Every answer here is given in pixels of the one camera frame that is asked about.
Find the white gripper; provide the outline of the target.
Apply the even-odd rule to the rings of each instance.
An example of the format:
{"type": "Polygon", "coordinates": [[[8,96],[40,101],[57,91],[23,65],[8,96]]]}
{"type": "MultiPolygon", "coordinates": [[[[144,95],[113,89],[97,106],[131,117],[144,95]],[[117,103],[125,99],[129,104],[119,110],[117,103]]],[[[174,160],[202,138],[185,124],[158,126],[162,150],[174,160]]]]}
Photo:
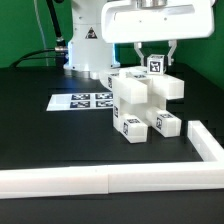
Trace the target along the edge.
{"type": "Polygon", "coordinates": [[[214,32],[215,0],[121,0],[106,3],[101,13],[102,37],[108,43],[134,43],[140,65],[147,66],[141,42],[168,41],[167,65],[180,39],[209,37],[214,32]]]}

